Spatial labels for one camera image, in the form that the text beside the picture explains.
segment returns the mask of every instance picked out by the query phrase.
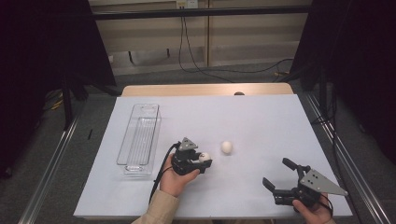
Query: white egg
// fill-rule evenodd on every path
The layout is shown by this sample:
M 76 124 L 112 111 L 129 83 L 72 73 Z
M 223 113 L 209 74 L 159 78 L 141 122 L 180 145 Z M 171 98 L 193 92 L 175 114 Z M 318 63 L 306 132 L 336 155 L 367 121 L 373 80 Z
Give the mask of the white egg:
M 233 151 L 233 144 L 229 141 L 224 141 L 221 143 L 221 151 L 225 154 L 230 154 Z
M 209 155 L 209 153 L 207 153 L 207 152 L 201 153 L 201 155 L 199 155 L 198 160 L 199 160 L 200 162 L 210 160 L 210 155 Z

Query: transparent tray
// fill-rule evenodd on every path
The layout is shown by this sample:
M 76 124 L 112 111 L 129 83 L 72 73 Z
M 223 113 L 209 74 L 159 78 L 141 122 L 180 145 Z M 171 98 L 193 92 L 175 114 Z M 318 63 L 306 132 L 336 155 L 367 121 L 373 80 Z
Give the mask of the transparent tray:
M 151 174 L 160 126 L 159 105 L 134 105 L 117 160 L 126 175 Z

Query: beige sleeve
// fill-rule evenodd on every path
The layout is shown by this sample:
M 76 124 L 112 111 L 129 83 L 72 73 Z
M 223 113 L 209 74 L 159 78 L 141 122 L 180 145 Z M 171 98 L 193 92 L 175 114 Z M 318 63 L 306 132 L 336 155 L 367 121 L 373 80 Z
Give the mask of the beige sleeve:
M 328 222 L 326 222 L 326 224 L 336 224 L 334 219 L 330 219 Z
M 178 208 L 178 198 L 156 190 L 146 214 L 133 224 L 171 224 Z

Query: wire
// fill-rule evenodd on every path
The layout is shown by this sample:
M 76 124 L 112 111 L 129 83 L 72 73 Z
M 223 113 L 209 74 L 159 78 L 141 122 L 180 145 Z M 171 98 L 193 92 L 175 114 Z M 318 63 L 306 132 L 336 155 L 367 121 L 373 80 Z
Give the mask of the wire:
M 189 51 L 190 51 L 190 56 L 192 58 L 192 62 L 194 64 L 194 66 L 198 69 L 198 71 L 188 71 L 186 70 L 182 65 L 181 65 L 181 60 L 180 60 L 180 52 L 181 52 L 181 47 L 183 45 L 183 33 L 184 33 L 184 27 L 186 27 L 186 38 L 187 38 L 187 43 L 189 45 Z M 188 31 L 187 31 L 187 25 L 186 25 L 186 18 L 181 17 L 181 36 L 180 36 L 180 48 L 178 49 L 178 64 L 180 66 L 180 68 L 188 73 L 195 73 L 195 72 L 201 72 L 202 74 L 209 76 L 209 77 L 216 77 L 228 82 L 233 83 L 233 81 L 231 81 L 230 79 L 224 78 L 224 77 L 218 77 L 218 76 L 214 76 L 214 75 L 210 75 L 206 72 L 204 72 L 203 70 L 201 70 L 198 65 L 195 63 L 194 57 L 192 56 L 192 52 L 191 52 L 191 45 L 190 45 L 190 40 L 189 40 L 189 35 L 188 35 Z
M 332 85 L 332 99 L 330 100 L 329 105 L 327 105 L 327 113 L 326 115 L 319 115 L 314 120 L 310 121 L 312 124 L 322 124 L 326 122 L 330 122 L 331 119 L 335 118 L 335 113 L 337 112 L 337 102 L 336 102 L 336 95 L 334 91 L 334 85 Z
M 180 142 L 175 143 L 175 144 L 173 144 L 173 145 L 168 149 L 168 151 L 166 152 L 166 155 L 165 155 L 165 157 L 163 158 L 163 164 L 161 165 L 160 171 L 159 171 L 158 174 L 157 174 L 157 178 L 155 178 L 155 180 L 154 180 L 154 185 L 152 186 L 152 190 L 151 190 L 151 193 L 150 193 L 150 195 L 149 195 L 148 203 L 151 202 L 151 198 L 152 198 L 152 196 L 154 195 L 155 190 L 158 188 L 158 185 L 160 184 L 161 178 L 163 177 L 163 173 L 165 173 L 165 171 L 167 171 L 168 169 L 172 168 L 172 166 L 171 166 L 171 167 L 168 167 L 168 168 L 166 168 L 165 170 L 163 170 L 163 167 L 165 166 L 165 163 L 166 163 L 166 160 L 167 160 L 168 157 L 169 157 L 169 154 L 171 153 L 172 149 L 174 149 L 174 148 L 176 148 L 176 147 L 179 147 L 179 146 L 180 146 Z
M 337 97 L 336 97 L 336 92 L 335 92 L 334 86 L 332 86 L 332 98 L 333 98 L 333 100 L 332 100 L 332 126 L 333 126 L 333 129 L 332 129 L 332 153 L 333 153 L 333 157 L 334 157 L 334 160 L 335 160 L 335 165 L 336 165 L 336 167 L 338 169 L 338 174 L 340 175 L 340 179 L 341 179 L 341 181 L 344 184 L 344 188 L 346 189 L 347 192 L 350 192 L 348 187 L 347 187 L 347 184 L 346 184 L 346 181 L 344 179 L 344 176 L 343 176 L 343 174 L 341 172 L 341 168 L 340 168 L 341 166 L 340 166 L 340 162 L 338 160 L 337 150 L 336 150 L 337 131 L 336 131 L 335 114 L 336 114 L 336 111 L 337 111 L 337 99 L 336 99 Z M 353 209 L 355 210 L 355 213 L 356 213 L 356 216 L 358 218 L 359 223 L 362 223 L 361 222 L 361 216 L 360 216 L 358 210 L 356 209 L 356 204 L 353 201 L 352 196 L 350 194 L 348 194 L 348 196 L 349 196 L 350 202 L 352 203 Z
M 186 35 L 187 44 L 188 44 L 188 46 L 189 46 L 189 52 L 190 52 L 190 56 L 191 56 L 192 62 L 193 62 L 193 64 L 194 64 L 195 68 L 197 69 L 196 71 L 189 71 L 189 70 L 186 70 L 186 69 L 182 66 L 182 64 L 181 64 L 180 54 L 181 54 L 181 47 L 182 47 L 182 45 L 183 45 L 183 34 L 184 34 L 184 33 L 185 33 L 185 35 Z M 277 68 L 277 71 L 279 71 L 279 70 L 278 70 L 278 66 L 279 66 L 281 63 L 286 62 L 286 61 L 293 61 L 293 59 L 283 59 L 283 60 L 277 62 L 277 63 L 274 64 L 274 65 L 271 65 L 271 66 L 269 66 L 269 67 L 267 67 L 267 68 L 264 68 L 264 69 L 261 69 L 261 70 L 257 70 L 257 71 L 238 71 L 238 70 L 228 70 L 228 69 L 215 69 L 215 68 L 210 68 L 210 69 L 206 68 L 206 69 L 203 69 L 203 68 L 200 68 L 200 67 L 198 67 L 198 65 L 196 64 L 196 62 L 195 62 L 195 60 L 194 60 L 194 57 L 193 57 L 193 55 L 192 55 L 192 52 L 191 52 L 191 44 L 190 44 L 189 34 L 188 34 L 188 30 L 187 30 L 186 18 L 184 18 L 184 17 L 181 18 L 181 36 L 180 36 L 180 47 L 179 47 L 179 50 L 178 50 L 178 63 L 179 63 L 180 68 L 181 68 L 183 71 L 185 71 L 185 72 L 188 72 L 188 73 L 197 73 L 197 72 L 200 72 L 200 73 L 202 73 L 202 74 L 204 74 L 204 75 L 206 75 L 206 76 L 220 78 L 220 79 L 223 79 L 223 80 L 226 80 L 226 81 L 228 81 L 228 82 L 233 83 L 233 81 L 231 81 L 230 79 L 227 79 L 227 78 L 224 78 L 224 77 L 214 76 L 214 75 L 208 74 L 208 73 L 206 73 L 206 72 L 231 72 L 231 73 L 255 74 L 255 73 L 260 73 L 260 72 L 268 71 L 268 70 L 270 70 L 270 69 L 272 69 L 272 68 L 274 68 L 274 67 L 276 67 L 276 68 Z
M 330 212 L 330 217 L 332 218 L 332 214 L 334 211 L 334 208 L 332 207 L 332 202 L 329 200 L 328 197 L 324 196 L 323 194 L 320 194 L 321 197 L 325 198 L 327 200 L 327 202 L 329 203 L 329 205 L 322 203 L 322 202 L 318 202 L 318 204 L 320 204 L 321 206 L 325 207 L 327 210 L 329 210 Z
M 280 76 L 279 64 L 276 63 L 276 78 L 272 82 L 277 82 L 277 80 L 279 79 L 279 76 Z

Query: human hand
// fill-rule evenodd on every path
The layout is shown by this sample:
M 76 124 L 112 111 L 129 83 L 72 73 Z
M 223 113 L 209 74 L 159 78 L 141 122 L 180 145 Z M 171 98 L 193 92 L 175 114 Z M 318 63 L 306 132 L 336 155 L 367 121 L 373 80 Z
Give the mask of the human hand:
M 323 193 L 320 196 L 319 201 L 326 205 L 329 205 L 327 201 L 327 193 Z M 300 212 L 300 214 L 305 218 L 306 224 L 322 224 L 330 221 L 332 215 L 330 211 L 323 207 L 322 205 L 316 203 L 312 208 L 307 208 L 299 200 L 293 200 L 293 206 Z
M 174 154 L 169 155 L 163 167 L 160 190 L 174 197 L 178 197 L 183 192 L 184 187 L 200 174 L 200 171 L 196 169 L 189 174 L 178 175 L 172 168 L 171 160 L 173 156 Z

